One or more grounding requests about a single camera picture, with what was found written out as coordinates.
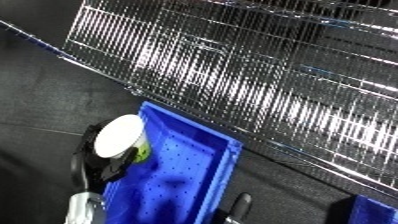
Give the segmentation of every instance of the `blue bin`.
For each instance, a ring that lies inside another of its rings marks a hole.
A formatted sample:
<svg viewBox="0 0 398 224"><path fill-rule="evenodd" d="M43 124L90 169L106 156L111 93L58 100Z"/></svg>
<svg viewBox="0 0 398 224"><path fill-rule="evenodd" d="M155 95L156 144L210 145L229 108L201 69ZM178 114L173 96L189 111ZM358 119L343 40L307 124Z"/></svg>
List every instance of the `blue bin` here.
<svg viewBox="0 0 398 224"><path fill-rule="evenodd" d="M152 154L107 186L107 224L209 223L242 144L148 102L139 115Z"/></svg>

